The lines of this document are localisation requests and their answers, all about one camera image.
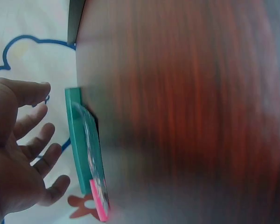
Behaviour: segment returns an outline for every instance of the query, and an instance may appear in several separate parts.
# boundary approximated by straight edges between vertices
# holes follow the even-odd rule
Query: cartoon print
[[[71,214],[70,218],[71,219],[80,218],[80,217],[91,214],[99,221],[97,210],[95,208],[89,209],[89,208],[86,208],[86,206],[85,206],[85,202],[87,202],[89,200],[93,201],[93,196],[91,194],[86,195],[84,198],[80,198],[80,197],[73,196],[73,195],[69,196],[68,200],[67,200],[69,205],[72,207],[77,207],[77,210],[73,214]]]
[[[8,61],[7,55],[11,49],[17,42],[22,41],[22,40],[30,40],[34,41],[37,44],[54,44],[54,45],[60,45],[67,47],[72,50],[76,50],[75,45],[68,45],[67,42],[65,41],[60,41],[60,40],[52,40],[52,39],[39,39],[37,37],[31,36],[31,35],[20,35],[14,39],[12,39],[4,48],[3,53],[2,53],[2,61],[3,65],[0,65],[0,71],[3,70],[11,70],[11,65]],[[50,95],[47,96],[45,99],[44,103],[47,104],[47,102],[50,100]],[[70,138],[68,138],[63,144],[62,144],[62,150],[64,151],[68,146],[70,145]]]

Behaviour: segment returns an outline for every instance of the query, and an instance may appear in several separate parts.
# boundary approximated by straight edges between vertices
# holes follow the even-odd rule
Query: wooden surface
[[[77,74],[110,223],[280,223],[280,0],[88,1]]]

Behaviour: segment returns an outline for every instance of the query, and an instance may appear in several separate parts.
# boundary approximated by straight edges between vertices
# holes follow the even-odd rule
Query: finger
[[[70,178],[66,175],[62,175],[57,178],[52,187],[46,190],[45,196],[39,202],[42,206],[51,206],[57,202],[65,193],[70,185]]]
[[[59,144],[52,144],[46,151],[45,155],[34,164],[34,169],[36,169],[42,178],[50,172],[61,156],[61,153],[61,146]]]
[[[36,105],[44,101],[51,90],[49,83],[40,84],[0,78],[0,84],[8,87],[13,92],[17,99],[18,107]]]
[[[41,122],[46,116],[48,107],[45,104],[40,104],[31,114],[27,114],[25,117],[19,119],[14,125],[14,136],[17,140],[23,138],[28,132],[30,132],[35,126]]]
[[[29,162],[32,162],[47,146],[55,132],[55,126],[51,123],[45,124],[38,136],[30,140],[27,145],[20,146],[23,154]]]

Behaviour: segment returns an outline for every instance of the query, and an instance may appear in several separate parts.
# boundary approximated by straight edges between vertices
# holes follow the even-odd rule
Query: teal plastic object
[[[65,89],[65,102],[70,128],[70,141],[82,194],[91,193],[90,180],[92,175],[87,156],[87,139],[84,130],[84,118],[77,105],[81,105],[81,89]]]

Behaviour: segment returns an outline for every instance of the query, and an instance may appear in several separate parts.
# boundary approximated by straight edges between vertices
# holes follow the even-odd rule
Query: blue outline print
[[[52,43],[52,44],[58,44],[73,50],[76,50],[75,44],[68,45],[67,42],[65,41],[59,41],[59,40],[52,40],[52,39],[38,39],[34,36],[31,35],[20,35],[14,39],[12,39],[4,48],[3,54],[2,54],[2,59],[3,59],[3,65],[0,66],[0,70],[11,70],[11,67],[7,61],[7,54],[10,49],[10,47],[16,43],[17,41],[23,40],[23,39],[30,39],[38,44],[42,43]],[[70,145],[70,138],[67,139],[67,141],[62,145],[62,152]]]

